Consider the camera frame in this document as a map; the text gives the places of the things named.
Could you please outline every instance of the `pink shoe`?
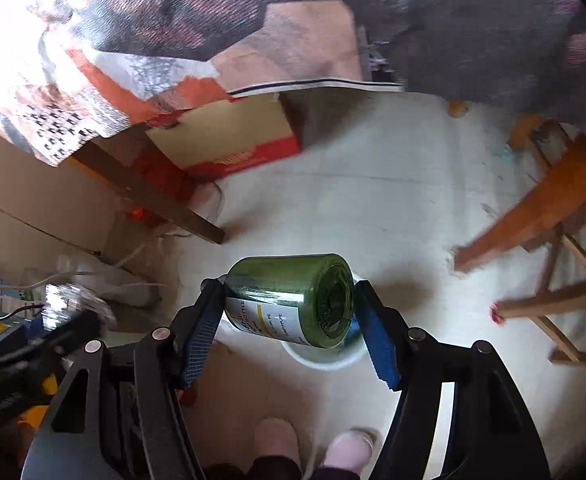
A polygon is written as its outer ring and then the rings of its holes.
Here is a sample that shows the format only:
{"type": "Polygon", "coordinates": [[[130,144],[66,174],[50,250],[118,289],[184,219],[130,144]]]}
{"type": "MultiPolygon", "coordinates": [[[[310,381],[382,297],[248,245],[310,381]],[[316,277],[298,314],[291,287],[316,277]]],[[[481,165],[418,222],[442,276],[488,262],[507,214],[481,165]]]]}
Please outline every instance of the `pink shoe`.
{"type": "Polygon", "coordinates": [[[301,468],[297,435],[293,426],[281,418],[263,418],[254,431],[257,456],[285,456],[301,468]]]}
{"type": "Polygon", "coordinates": [[[322,462],[323,467],[346,469],[359,475],[373,456],[373,439],[368,433],[350,430],[336,436],[322,462]]]}

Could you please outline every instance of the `green bottle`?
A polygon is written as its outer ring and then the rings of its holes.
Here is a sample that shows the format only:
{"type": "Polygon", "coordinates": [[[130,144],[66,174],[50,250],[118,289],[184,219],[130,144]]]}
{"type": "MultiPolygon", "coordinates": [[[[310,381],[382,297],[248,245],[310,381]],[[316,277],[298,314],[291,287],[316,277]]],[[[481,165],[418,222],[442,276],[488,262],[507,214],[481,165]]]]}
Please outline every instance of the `green bottle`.
{"type": "Polygon", "coordinates": [[[243,332],[333,348],[349,330],[353,276],[337,254],[244,258],[225,289],[227,317],[243,332]]]}

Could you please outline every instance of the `cardboard box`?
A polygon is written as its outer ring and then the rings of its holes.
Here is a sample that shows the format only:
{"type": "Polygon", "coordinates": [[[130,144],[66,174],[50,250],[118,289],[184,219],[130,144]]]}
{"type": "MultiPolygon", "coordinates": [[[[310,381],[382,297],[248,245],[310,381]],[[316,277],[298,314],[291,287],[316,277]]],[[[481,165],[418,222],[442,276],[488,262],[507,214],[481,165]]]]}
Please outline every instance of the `cardboard box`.
{"type": "Polygon", "coordinates": [[[298,154],[294,115],[275,95],[263,94],[189,110],[176,126],[147,135],[189,176],[215,180],[298,154]]]}

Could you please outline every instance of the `person's leg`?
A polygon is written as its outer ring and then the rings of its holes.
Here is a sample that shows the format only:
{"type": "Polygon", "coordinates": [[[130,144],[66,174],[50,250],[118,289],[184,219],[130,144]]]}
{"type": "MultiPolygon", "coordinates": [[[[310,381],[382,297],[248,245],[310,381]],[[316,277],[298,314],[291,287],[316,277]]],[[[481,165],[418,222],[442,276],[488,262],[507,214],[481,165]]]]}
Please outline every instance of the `person's leg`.
{"type": "Polygon", "coordinates": [[[359,475],[373,456],[373,439],[364,431],[339,434],[326,450],[322,465],[311,480],[359,480],[359,475]]]}
{"type": "Polygon", "coordinates": [[[244,472],[234,465],[215,464],[204,470],[207,480],[244,480],[244,472]]]}
{"type": "Polygon", "coordinates": [[[265,418],[255,428],[258,458],[247,480],[301,480],[299,448],[293,427],[281,418],[265,418]]]}

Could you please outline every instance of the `wooden stool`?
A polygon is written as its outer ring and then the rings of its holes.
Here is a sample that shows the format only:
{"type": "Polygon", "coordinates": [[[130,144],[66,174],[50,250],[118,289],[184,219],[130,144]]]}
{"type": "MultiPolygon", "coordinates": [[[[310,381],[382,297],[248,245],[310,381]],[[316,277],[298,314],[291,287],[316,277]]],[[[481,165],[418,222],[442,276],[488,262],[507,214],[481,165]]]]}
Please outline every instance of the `wooden stool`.
{"type": "Polygon", "coordinates": [[[485,235],[459,251],[455,268],[472,268],[515,245],[526,247],[528,244],[534,249],[550,242],[535,296],[497,301],[492,306],[492,316],[497,322],[528,317],[556,344],[549,356],[550,362],[586,366],[586,352],[578,350],[547,317],[586,308],[586,281],[554,291],[548,288],[562,247],[586,269],[586,251],[567,232],[567,227],[570,232],[577,232],[586,224],[586,137],[580,135],[574,142],[556,121],[524,116],[516,123],[509,144],[512,148],[521,146],[530,150],[546,176],[485,235]],[[532,139],[531,131],[537,127],[541,136],[559,136],[566,147],[564,156],[555,166],[532,139]]]}

